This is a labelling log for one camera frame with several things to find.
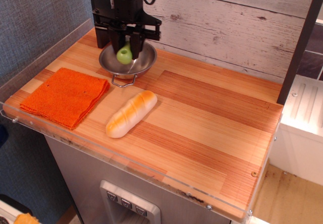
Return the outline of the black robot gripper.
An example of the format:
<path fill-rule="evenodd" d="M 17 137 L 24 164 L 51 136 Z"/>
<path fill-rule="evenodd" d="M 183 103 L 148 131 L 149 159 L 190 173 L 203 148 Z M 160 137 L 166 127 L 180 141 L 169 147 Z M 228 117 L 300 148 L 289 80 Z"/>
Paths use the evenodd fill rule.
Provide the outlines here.
<path fill-rule="evenodd" d="M 114 18 L 107 24 L 114 53 L 124 47 L 126 35 L 130 36 L 132 59 L 137 59 L 145 39 L 160 40 L 161 20 L 147 14 L 143 5 L 153 5 L 156 0 L 113 0 Z"/>

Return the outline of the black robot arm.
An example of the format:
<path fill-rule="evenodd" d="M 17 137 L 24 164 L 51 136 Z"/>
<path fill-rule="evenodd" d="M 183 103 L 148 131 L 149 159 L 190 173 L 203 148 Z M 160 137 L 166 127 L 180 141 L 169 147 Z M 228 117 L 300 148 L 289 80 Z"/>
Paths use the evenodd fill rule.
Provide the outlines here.
<path fill-rule="evenodd" d="M 91 0 L 97 46 L 104 48 L 109 42 L 117 53 L 130 40 L 132 59 L 137 59 L 146 39 L 160 40 L 161 20 L 147 14 L 143 4 L 153 5 L 155 0 Z"/>

